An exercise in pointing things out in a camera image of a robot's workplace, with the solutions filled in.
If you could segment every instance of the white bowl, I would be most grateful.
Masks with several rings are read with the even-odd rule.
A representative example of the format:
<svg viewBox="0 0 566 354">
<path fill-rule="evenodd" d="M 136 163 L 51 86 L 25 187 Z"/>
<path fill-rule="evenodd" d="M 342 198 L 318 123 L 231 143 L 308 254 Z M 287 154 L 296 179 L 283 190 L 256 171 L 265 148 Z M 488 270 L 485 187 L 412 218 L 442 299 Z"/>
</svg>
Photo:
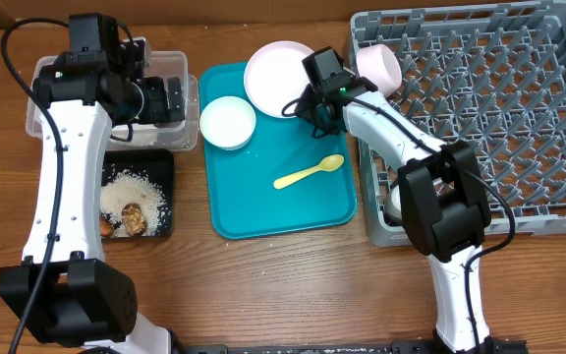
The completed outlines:
<svg viewBox="0 0 566 354">
<path fill-rule="evenodd" d="M 250 103 L 239 97 L 219 97 L 200 114 L 202 136 L 218 148 L 243 147 L 255 131 L 256 115 Z"/>
</svg>

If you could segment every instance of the plastic spoon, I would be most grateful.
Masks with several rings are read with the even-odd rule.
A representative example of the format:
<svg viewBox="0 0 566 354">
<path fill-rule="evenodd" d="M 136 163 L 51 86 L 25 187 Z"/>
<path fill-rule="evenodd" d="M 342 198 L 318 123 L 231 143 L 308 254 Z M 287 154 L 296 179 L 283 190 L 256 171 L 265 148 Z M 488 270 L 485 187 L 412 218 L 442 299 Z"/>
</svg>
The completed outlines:
<svg viewBox="0 0 566 354">
<path fill-rule="evenodd" d="M 303 171 L 292 173 L 290 175 L 277 179 L 276 181 L 274 181 L 274 188 L 276 188 L 277 190 L 283 189 L 302 180 L 305 177 L 313 175 L 315 172 L 333 172 L 336 169 L 340 168 L 340 166 L 342 166 L 342 163 L 344 163 L 344 156 L 342 156 L 341 154 L 333 154 L 327 156 L 314 167 L 310 167 L 308 169 L 304 169 Z"/>
</svg>

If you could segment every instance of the gray dish rack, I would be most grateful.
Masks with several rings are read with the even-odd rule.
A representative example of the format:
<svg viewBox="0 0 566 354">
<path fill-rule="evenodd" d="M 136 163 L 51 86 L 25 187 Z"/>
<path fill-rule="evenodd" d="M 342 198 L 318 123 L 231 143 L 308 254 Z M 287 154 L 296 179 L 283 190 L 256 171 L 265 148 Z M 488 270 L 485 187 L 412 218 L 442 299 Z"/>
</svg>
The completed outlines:
<svg viewBox="0 0 566 354">
<path fill-rule="evenodd" d="M 565 1 L 363 12 L 350 36 L 354 68 L 360 48 L 395 52 L 403 83 L 391 104 L 422 130 L 472 145 L 518 232 L 566 233 Z M 367 234 L 377 246 L 410 244 L 383 214 L 395 177 L 360 141 Z M 486 234 L 506 233 L 507 215 L 489 202 Z"/>
</svg>

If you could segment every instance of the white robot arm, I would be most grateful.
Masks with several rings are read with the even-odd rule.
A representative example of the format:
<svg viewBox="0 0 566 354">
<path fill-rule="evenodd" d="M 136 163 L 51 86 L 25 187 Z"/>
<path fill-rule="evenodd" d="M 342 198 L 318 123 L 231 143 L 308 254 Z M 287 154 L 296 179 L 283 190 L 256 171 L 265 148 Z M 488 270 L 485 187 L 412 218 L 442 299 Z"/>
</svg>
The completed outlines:
<svg viewBox="0 0 566 354">
<path fill-rule="evenodd" d="M 440 152 L 444 142 L 419 130 L 392 108 L 381 92 L 368 91 L 358 95 L 356 99 L 384 110 L 428 147 Z M 343 108 L 343 118 L 347 131 L 368 143 L 395 170 L 412 159 L 422 160 L 430 156 L 429 152 L 419 148 L 392 122 L 358 103 L 346 105 Z M 454 254 L 448 263 L 439 261 L 433 255 L 427 256 L 438 308 L 436 332 L 453 353 L 468 351 L 476 346 L 467 311 L 464 266 L 467 260 L 479 251 L 481 246 L 470 246 Z M 477 260 L 471 266 L 473 272 L 470 275 L 470 291 L 480 344 L 483 344 L 484 339 L 489 336 L 489 329 L 481 309 L 479 263 Z"/>
<path fill-rule="evenodd" d="M 38 199 L 22 265 L 0 268 L 0 296 L 22 319 L 20 329 L 25 325 L 41 343 L 110 348 L 107 352 L 121 354 L 179 353 L 182 348 L 173 332 L 139 313 L 133 281 L 104 262 L 99 195 L 113 126 L 166 123 L 181 117 L 176 104 L 168 104 L 180 98 L 180 89 L 172 86 L 180 85 L 178 79 L 165 83 L 161 78 L 144 78 L 137 68 L 147 59 L 146 42 L 134 42 L 128 32 L 130 43 L 120 45 L 118 26 L 114 19 L 98 14 L 72 16 L 71 51 L 44 66 L 32 85 L 30 97 L 49 116 L 40 116 L 43 154 Z M 57 158 L 60 151 L 62 161 Z M 57 175 L 62 176 L 62 184 L 54 178 Z M 56 208 L 55 242 L 48 242 L 57 190 L 62 194 Z M 48 248 L 51 256 L 45 260 Z M 41 278 L 42 271 L 47 275 Z M 31 303 L 30 291 L 36 291 L 39 300 Z M 15 337 L 11 352 L 17 344 Z"/>
<path fill-rule="evenodd" d="M 343 70 L 342 59 L 333 49 L 317 51 L 303 64 L 310 84 L 295 114 L 323 132 L 344 131 L 363 140 L 398 170 L 401 194 L 388 198 L 399 199 L 408 237 L 429 261 L 438 307 L 436 338 L 451 353 L 469 352 L 484 344 L 489 329 L 481 310 L 479 261 L 471 266 L 469 289 L 479 343 L 468 312 L 464 269 L 468 259 L 481 251 L 483 229 L 490 223 L 488 204 L 480 185 L 469 185 L 474 181 L 462 179 L 443 160 L 460 160 L 464 163 L 460 168 L 479 175 L 475 154 L 466 143 L 450 146 L 419 130 L 368 79 Z M 465 190 L 438 197 L 433 181 L 440 178 L 454 181 L 457 189 L 471 189 L 473 199 L 465 198 Z"/>
</svg>

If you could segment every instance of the pink plate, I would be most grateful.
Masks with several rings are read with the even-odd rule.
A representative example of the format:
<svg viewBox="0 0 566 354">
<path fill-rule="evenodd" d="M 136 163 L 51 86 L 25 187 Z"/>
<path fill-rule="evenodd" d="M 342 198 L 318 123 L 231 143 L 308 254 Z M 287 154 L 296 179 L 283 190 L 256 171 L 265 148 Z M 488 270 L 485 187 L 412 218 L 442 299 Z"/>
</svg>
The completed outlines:
<svg viewBox="0 0 566 354">
<path fill-rule="evenodd" d="M 310 83 L 302 60 L 312 53 L 304 44 L 284 40 L 267 44 L 253 54 L 244 72 L 244 89 L 253 105 L 269 116 L 284 118 L 283 106 L 300 97 Z"/>
</svg>

